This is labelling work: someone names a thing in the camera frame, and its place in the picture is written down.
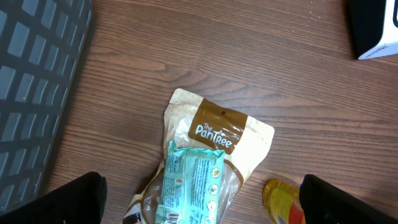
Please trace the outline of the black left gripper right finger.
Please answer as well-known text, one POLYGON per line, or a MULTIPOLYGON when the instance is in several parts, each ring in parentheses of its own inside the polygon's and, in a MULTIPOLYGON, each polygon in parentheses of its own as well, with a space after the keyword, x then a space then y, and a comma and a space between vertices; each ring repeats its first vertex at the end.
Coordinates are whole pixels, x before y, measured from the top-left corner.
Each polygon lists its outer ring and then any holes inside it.
POLYGON ((304 177, 299 200, 307 224, 397 224, 397 219, 312 174, 304 177))

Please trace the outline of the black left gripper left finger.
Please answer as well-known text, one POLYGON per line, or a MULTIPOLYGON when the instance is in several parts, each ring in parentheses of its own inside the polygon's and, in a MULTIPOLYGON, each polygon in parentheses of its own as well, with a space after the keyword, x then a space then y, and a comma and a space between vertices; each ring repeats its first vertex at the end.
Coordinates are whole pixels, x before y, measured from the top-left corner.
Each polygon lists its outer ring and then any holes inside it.
POLYGON ((1 224, 99 224, 107 192, 106 178, 97 172, 89 172, 1 215, 1 224))

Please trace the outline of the yellow oil bottle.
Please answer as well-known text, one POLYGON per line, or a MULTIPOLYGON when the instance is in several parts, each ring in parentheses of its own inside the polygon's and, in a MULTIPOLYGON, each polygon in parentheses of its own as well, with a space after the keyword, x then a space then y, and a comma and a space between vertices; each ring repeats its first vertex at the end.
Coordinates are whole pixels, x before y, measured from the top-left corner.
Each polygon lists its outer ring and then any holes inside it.
POLYGON ((282 179, 267 180, 262 203, 275 224, 306 224, 297 184, 282 179))

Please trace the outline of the teal wipes packet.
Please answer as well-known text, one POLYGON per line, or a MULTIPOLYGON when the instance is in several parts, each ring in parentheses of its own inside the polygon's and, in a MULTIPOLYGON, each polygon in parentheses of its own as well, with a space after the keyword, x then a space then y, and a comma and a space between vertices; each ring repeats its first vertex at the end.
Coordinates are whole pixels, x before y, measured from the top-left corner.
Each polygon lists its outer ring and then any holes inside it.
POLYGON ((169 142, 156 223, 215 224, 224 150, 178 148, 169 142))

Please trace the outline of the brown white snack bag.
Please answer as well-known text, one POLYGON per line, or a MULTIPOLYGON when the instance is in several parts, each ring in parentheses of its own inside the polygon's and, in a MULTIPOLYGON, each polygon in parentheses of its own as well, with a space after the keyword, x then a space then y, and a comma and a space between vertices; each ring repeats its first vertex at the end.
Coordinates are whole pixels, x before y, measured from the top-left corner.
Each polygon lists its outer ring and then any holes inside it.
POLYGON ((244 113, 223 108, 204 97, 176 89, 164 113, 164 155, 144 190, 133 196, 123 223, 156 223, 169 142, 178 148, 224 150, 216 223, 221 223, 235 196, 271 147, 274 128, 244 113))

